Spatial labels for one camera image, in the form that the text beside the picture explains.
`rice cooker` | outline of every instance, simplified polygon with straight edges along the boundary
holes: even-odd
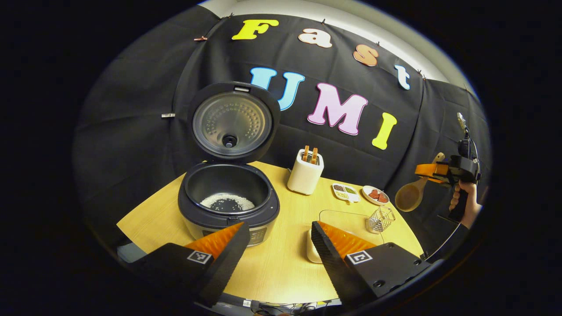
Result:
[[[263,88],[212,84],[197,92],[189,118],[202,162],[190,168],[178,206],[195,239],[239,222],[250,227],[248,247],[271,234],[279,198],[267,176],[247,165],[268,150],[279,124],[278,101]]]

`orange letter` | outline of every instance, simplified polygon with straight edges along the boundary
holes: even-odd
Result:
[[[357,51],[353,52],[353,57],[356,61],[366,64],[367,66],[375,66],[377,64],[376,57],[379,57],[379,53],[374,48],[360,44],[357,45],[355,50]]]

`plate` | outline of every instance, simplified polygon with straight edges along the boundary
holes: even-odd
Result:
[[[372,186],[364,186],[363,189],[361,189],[361,191],[363,192],[363,196],[365,196],[365,198],[367,200],[369,200],[369,202],[371,202],[373,204],[376,204],[376,205],[386,205],[386,204],[388,204],[388,202],[382,203],[382,202],[379,202],[378,200],[375,200],[374,198],[370,197],[369,193],[371,193],[373,190],[377,190],[377,191],[379,191],[379,193],[384,194],[384,197],[386,197],[386,199],[390,202],[390,199],[388,198],[388,195],[386,195],[386,193],[384,193],[381,189],[377,189],[377,188],[372,187]]]

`letter m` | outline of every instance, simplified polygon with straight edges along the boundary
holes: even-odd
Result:
[[[349,135],[359,134],[357,126],[359,125],[361,112],[367,105],[367,99],[354,94],[341,104],[336,87],[327,83],[319,83],[317,87],[320,90],[320,95],[318,96],[314,113],[310,114],[307,118],[308,121],[324,125],[326,123],[324,112],[326,112],[330,127],[334,127],[343,118],[343,123],[338,125],[338,129]]]

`inner pot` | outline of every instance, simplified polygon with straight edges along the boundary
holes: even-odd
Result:
[[[189,178],[184,189],[189,199],[202,209],[216,214],[254,212],[271,195],[271,187],[262,176],[241,166],[213,164],[186,177]]]

